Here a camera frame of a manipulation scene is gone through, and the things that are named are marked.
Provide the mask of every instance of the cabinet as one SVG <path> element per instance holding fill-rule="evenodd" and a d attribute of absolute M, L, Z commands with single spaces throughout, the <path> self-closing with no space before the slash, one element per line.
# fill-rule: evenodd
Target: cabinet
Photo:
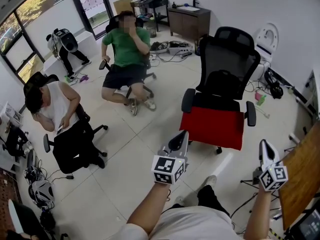
<path fill-rule="evenodd" d="M 200 8 L 196 11 L 184 9 L 168 9 L 170 33 L 198 40 L 203 35 L 209 35 L 211 11 Z"/>

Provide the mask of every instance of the shoe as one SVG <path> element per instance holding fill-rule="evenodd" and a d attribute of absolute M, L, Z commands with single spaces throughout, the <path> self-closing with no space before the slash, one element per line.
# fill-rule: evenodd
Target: shoe
<path fill-rule="evenodd" d="M 105 162 L 102 160 L 101 157 L 97 157 L 94 162 L 92 162 L 93 165 L 99 166 L 101 169 L 105 168 Z"/>
<path fill-rule="evenodd" d="M 138 112 L 137 100 L 135 98 L 131 98 L 127 107 L 129 108 L 131 114 L 135 117 Z"/>
<path fill-rule="evenodd" d="M 156 104 L 152 98 L 147 97 L 143 104 L 151 111 L 156 110 Z"/>
<path fill-rule="evenodd" d="M 205 182 L 204 182 L 204 186 L 211 186 L 211 188 L 213 189 L 216 185 L 217 182 L 217 176 L 216 175 L 211 175 L 208 178 L 206 178 Z"/>
<path fill-rule="evenodd" d="M 174 200 L 174 204 L 178 204 L 180 206 L 186 206 L 184 198 L 180 195 Z"/>
<path fill-rule="evenodd" d="M 75 72 L 69 72 L 68 73 L 68 78 L 71 78 L 71 77 L 73 77 L 75 75 Z"/>
<path fill-rule="evenodd" d="M 84 61 L 81 63 L 82 66 L 86 66 L 86 65 L 89 65 L 91 64 L 91 60 L 88 60 L 88 61 Z"/>

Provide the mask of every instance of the white robot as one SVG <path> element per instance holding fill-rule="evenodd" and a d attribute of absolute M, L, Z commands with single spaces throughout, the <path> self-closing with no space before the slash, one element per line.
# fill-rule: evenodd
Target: white robot
<path fill-rule="evenodd" d="M 261 167 L 253 172 L 253 184 L 259 179 L 265 191 L 280 189 L 289 179 L 287 167 L 280 161 L 275 147 L 265 139 L 259 145 L 259 160 Z"/>
<path fill-rule="evenodd" d="M 162 145 L 152 163 L 151 171 L 155 182 L 173 185 L 186 171 L 188 140 L 189 133 L 181 130 Z"/>

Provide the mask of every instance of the chair wheel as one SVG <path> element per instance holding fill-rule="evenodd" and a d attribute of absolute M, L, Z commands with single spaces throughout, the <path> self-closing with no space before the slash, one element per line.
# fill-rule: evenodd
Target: chair wheel
<path fill-rule="evenodd" d="M 222 153 L 222 148 L 218 146 L 218 148 L 216 149 L 216 154 L 219 155 L 221 153 Z"/>

